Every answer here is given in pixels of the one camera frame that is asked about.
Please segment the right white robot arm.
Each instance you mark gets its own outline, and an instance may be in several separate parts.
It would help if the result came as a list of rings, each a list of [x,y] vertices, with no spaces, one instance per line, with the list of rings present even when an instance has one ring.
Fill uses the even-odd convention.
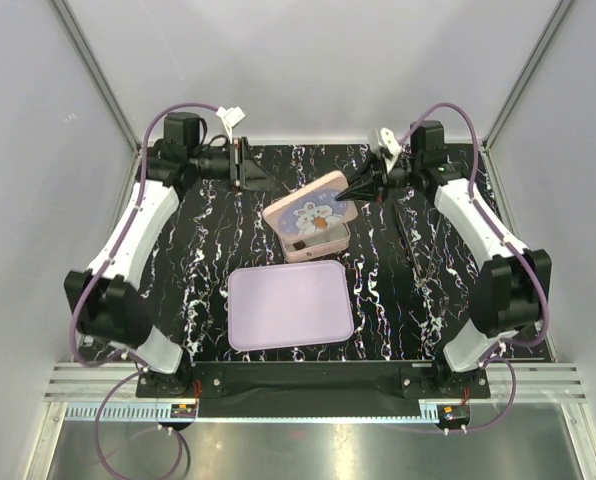
[[[543,342],[550,323],[548,293],[552,260],[519,240],[483,200],[473,175],[449,161],[444,127],[437,120],[412,125],[409,145],[392,130],[370,136],[367,160],[348,180],[341,200],[378,201],[396,187],[424,194],[465,242],[479,269],[471,290],[469,319],[432,361],[425,385],[454,396],[477,382],[495,349],[520,344],[518,334],[530,326]]]

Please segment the pink tin lid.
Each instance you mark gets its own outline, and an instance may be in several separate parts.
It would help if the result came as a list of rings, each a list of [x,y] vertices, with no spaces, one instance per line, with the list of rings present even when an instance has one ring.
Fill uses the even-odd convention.
[[[267,206],[262,218],[282,241],[305,241],[358,216],[353,201],[336,199],[348,186],[341,171],[329,172]]]

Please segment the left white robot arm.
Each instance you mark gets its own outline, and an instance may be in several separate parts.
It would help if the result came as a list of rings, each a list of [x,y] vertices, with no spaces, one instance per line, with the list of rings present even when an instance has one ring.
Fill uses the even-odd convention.
[[[224,180],[237,190],[265,191],[272,176],[252,157],[235,128],[239,107],[211,107],[222,125],[223,144],[207,137],[196,103],[174,105],[157,115],[161,138],[143,138],[141,160],[128,205],[102,250],[83,271],[71,270],[64,289],[71,309],[69,341],[74,359],[88,362],[78,339],[88,336],[112,347],[109,360],[131,359],[139,377],[163,396],[182,396],[198,386],[189,351],[150,319],[139,288],[144,266],[161,230],[199,180]]]

